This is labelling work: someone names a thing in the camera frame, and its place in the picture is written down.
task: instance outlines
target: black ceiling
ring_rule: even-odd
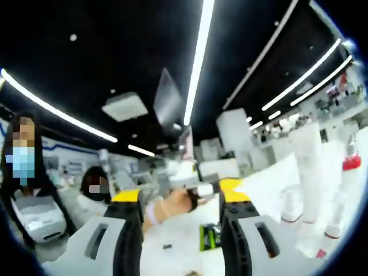
[[[275,31],[275,21],[282,19],[290,3],[215,0],[191,120],[197,141],[217,135],[215,120],[225,100],[260,54]],[[127,149],[129,143],[154,151],[157,144],[167,142],[152,109],[160,73],[168,68],[186,99],[201,8],[198,0],[49,0],[22,3],[21,8],[7,1],[2,4],[0,67],[43,100],[119,141],[106,142],[62,121],[25,100],[8,84],[0,93],[0,103],[15,112],[36,111],[48,134],[57,139],[73,139],[70,143],[76,144],[84,141],[89,147],[108,147],[127,155],[134,155]],[[75,42],[69,39],[73,33],[78,37]],[[231,108],[244,107],[255,120],[268,116],[262,113],[262,106],[311,67],[333,42],[308,1],[300,0]],[[319,82],[341,62],[336,51],[310,79]],[[111,89],[116,90],[114,95],[137,92],[149,115],[115,122],[101,111],[112,96]],[[286,110],[292,97],[275,108]]]
[[[253,118],[253,124],[268,122],[269,115],[278,110],[282,113],[290,111],[290,103],[300,96],[296,94],[299,88],[306,82],[317,85],[343,63],[338,49],[287,96],[265,112],[262,107],[305,74],[335,41],[336,38],[311,8],[299,6],[229,108],[245,108],[247,115]]]

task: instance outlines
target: white wall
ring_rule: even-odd
[[[247,153],[254,148],[254,144],[245,110],[240,108],[223,112],[216,124],[224,149],[235,152],[238,164],[247,164]]]

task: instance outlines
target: sign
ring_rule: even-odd
[[[83,165],[78,161],[69,161],[67,171],[70,175],[80,175],[83,173]]]

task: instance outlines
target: red cap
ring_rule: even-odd
[[[362,164],[362,158],[358,155],[346,157],[343,162],[343,171],[353,170],[360,167]]]

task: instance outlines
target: computer monitor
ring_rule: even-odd
[[[155,96],[154,111],[165,132],[172,132],[174,124],[181,120],[183,108],[183,100],[177,85],[164,68]]]

